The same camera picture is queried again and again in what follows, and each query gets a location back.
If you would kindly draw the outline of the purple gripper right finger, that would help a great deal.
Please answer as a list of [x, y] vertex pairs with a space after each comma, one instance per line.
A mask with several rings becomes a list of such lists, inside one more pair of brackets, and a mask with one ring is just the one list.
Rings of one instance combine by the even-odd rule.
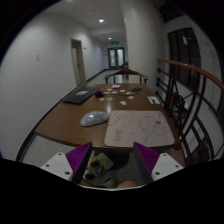
[[137, 142], [133, 143], [133, 154], [144, 184], [152, 183], [152, 171], [159, 159], [159, 154]]

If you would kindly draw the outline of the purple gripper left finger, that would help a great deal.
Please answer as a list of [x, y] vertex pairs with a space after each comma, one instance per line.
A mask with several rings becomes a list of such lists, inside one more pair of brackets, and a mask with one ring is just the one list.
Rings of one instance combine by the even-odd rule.
[[66, 154], [68, 163], [73, 171], [72, 182], [80, 184], [83, 178], [86, 166], [92, 153], [92, 143], [88, 142], [81, 145]]

